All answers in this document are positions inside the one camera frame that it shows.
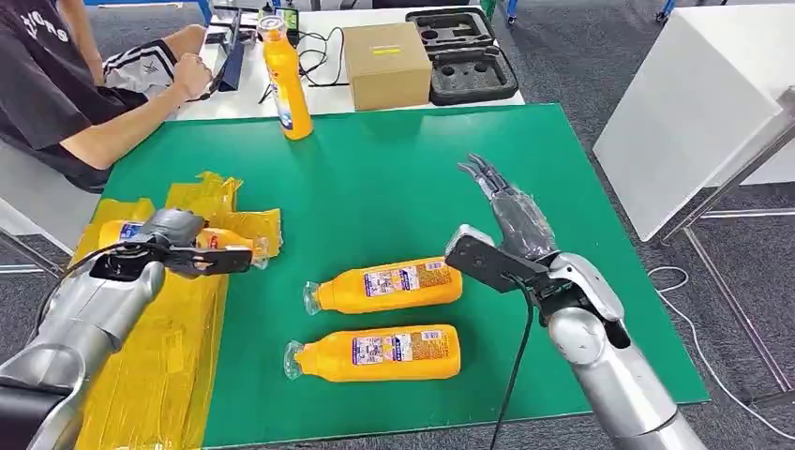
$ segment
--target white cord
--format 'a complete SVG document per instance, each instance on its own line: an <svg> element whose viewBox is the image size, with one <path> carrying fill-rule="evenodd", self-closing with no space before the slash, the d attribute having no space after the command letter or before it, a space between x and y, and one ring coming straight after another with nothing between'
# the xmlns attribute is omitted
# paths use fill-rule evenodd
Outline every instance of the white cord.
<svg viewBox="0 0 795 450"><path fill-rule="evenodd" d="M663 265L661 267L654 268L654 269L649 271L648 275L649 275L649 277L651 277L653 274L655 274L657 272L660 272L662 270L675 270L675 271L681 273L682 275L684 275L684 280L682 282L680 282L679 284L675 284L675 285L673 285L673 286L671 286L669 288L665 288L665 289L656 289L655 288L655 290L657 291L657 295L660 296L660 299L663 302L665 302L665 304L668 305L668 307L671 308L673 310L673 312L675 312L679 317L683 318L684 321L687 322L688 325L690 325L690 331L693 332L693 342L696 344L696 351L698 352L698 356L701 358L701 361L704 363L704 366L707 368L707 371L710 372L710 375L712 375L712 378L715 380L716 383L718 383L718 386L721 388L721 390L724 392L724 394L726 394L729 398L734 400L734 402L737 403L738 405L740 405L741 408L743 408L749 414L751 414L754 417L756 417L756 419L758 419L759 422L764 424L767 428L773 430L779 436L781 436L781 437L783 437L785 439L789 439L791 441L795 441L795 436L793 436L791 434L786 434L784 431L782 431L782 430L778 429L777 427L775 427L775 425L771 424L770 422L767 421L767 419L765 419L764 417L759 415L758 412L752 410L751 408L746 406L745 403L742 403L738 398L734 397L734 395L731 392L729 392L728 389L724 386L723 382L721 382L720 378L718 378L717 374L713 370L713 367L710 365L709 361L707 361L707 357L704 356L704 352L701 350L701 345L698 343L698 335L696 334L696 326L693 325L693 321L691 321L690 318L685 316L683 312L679 311L676 307L674 307L668 301L668 299L666 299L666 297L663 295L664 293L668 293L670 291L679 289L682 286L684 286L685 284L687 284L687 281L690 279L690 276L681 267L676 267L676 266L672 266L672 265Z"/></svg>

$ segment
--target plastic bottle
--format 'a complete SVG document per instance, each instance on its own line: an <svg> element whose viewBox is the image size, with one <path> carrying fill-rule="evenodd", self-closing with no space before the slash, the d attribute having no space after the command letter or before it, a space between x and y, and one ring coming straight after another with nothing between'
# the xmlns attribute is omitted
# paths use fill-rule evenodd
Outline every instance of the plastic bottle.
<svg viewBox="0 0 795 450"><path fill-rule="evenodd" d="M265 16L258 30L281 130L288 139L306 138L312 132L312 119L298 74L298 53L287 39L287 25L279 16Z"/></svg>
<svg viewBox="0 0 795 450"><path fill-rule="evenodd" d="M304 306L309 315L321 309L346 314L451 303L461 296L461 273L444 257L352 269L331 281L309 281Z"/></svg>
<svg viewBox="0 0 795 450"><path fill-rule="evenodd" d="M292 341L284 353L291 380L303 374L329 382L439 380L460 370L458 332L451 325L338 331L311 344Z"/></svg>
<svg viewBox="0 0 795 450"><path fill-rule="evenodd" d="M99 248L111 246L121 240L129 239L143 225L130 220L111 220L99 230ZM222 228L204 228L196 236L195 248L240 248L251 250L251 265L264 269L268 265L268 240L264 237L246 239Z"/></svg>

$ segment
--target black t-shirt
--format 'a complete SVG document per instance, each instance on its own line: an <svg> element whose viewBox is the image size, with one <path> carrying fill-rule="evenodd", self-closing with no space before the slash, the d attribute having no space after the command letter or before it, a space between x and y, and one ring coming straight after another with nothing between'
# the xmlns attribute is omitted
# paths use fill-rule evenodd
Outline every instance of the black t-shirt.
<svg viewBox="0 0 795 450"><path fill-rule="evenodd" d="M55 0L0 0L0 139L63 173L80 188L101 186L98 171L59 143L146 101L94 86Z"/></svg>

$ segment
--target shorts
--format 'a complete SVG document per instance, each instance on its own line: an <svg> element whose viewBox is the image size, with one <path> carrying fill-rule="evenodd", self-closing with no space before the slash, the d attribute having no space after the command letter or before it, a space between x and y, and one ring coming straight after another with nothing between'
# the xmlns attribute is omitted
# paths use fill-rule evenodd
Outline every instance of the shorts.
<svg viewBox="0 0 795 450"><path fill-rule="evenodd" d="M152 99L172 85L175 64L169 46L162 39L153 40L108 58L102 64L105 86L138 92Z"/></svg>

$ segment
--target person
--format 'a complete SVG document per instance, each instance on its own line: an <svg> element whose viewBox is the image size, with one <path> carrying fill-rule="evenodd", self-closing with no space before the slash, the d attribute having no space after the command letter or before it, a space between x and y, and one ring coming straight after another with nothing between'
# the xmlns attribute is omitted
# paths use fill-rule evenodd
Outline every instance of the person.
<svg viewBox="0 0 795 450"><path fill-rule="evenodd" d="M83 0L0 0L0 140L101 192L116 160L206 89L203 39L190 25L103 62Z"/></svg>

